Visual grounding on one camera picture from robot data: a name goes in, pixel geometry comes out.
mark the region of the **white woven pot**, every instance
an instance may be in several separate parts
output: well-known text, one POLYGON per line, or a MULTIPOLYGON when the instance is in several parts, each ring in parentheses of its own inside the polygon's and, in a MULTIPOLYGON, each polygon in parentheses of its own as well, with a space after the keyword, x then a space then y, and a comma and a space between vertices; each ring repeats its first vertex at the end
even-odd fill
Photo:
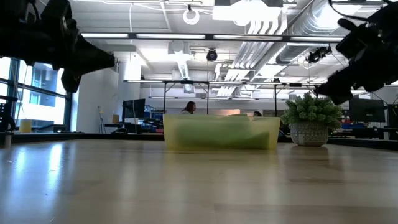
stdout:
POLYGON ((290 125, 292 141, 299 146, 322 146, 328 142, 328 128, 317 122, 300 122, 290 125))

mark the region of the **person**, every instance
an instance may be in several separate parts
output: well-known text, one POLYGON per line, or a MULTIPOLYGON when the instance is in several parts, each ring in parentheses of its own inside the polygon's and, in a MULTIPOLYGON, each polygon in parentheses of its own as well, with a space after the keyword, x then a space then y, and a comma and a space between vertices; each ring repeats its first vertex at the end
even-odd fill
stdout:
POLYGON ((189 101, 187 106, 181 111, 180 114, 193 114, 193 112, 197 109, 197 105, 195 102, 189 101))
POLYGON ((253 113, 253 116, 262 116, 262 115, 261 115, 261 113, 260 113, 260 112, 258 112, 258 111, 255 111, 255 112, 253 113))

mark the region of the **translucent green container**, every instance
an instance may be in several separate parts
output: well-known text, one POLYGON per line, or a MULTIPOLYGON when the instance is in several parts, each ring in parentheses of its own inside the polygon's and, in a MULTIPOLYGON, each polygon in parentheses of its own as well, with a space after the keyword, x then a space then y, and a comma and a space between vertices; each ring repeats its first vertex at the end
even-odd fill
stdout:
POLYGON ((164 115, 167 149, 276 149, 280 119, 164 115))

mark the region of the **security camera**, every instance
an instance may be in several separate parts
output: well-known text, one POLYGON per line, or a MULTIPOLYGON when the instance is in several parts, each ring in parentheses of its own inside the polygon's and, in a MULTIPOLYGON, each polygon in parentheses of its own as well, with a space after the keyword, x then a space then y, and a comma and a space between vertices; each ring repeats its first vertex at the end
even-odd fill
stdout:
POLYGON ((217 53, 215 49, 210 49, 209 52, 207 53, 207 61, 209 62, 214 62, 217 60, 217 53))

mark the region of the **desk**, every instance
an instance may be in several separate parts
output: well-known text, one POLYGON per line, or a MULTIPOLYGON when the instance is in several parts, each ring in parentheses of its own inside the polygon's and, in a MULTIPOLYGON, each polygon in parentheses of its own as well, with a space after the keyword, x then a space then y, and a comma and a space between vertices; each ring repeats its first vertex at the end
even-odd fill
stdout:
POLYGON ((294 144, 274 151, 176 152, 160 141, 84 139, 14 146, 0 156, 1 223, 49 223, 53 217, 54 223, 95 224, 398 219, 394 152, 294 144), (48 169, 54 151, 62 159, 48 169), (138 171, 129 174, 132 167, 138 171))
POLYGON ((335 133, 336 136, 354 136, 355 138, 384 139, 384 133, 396 133, 398 128, 352 128, 335 133))

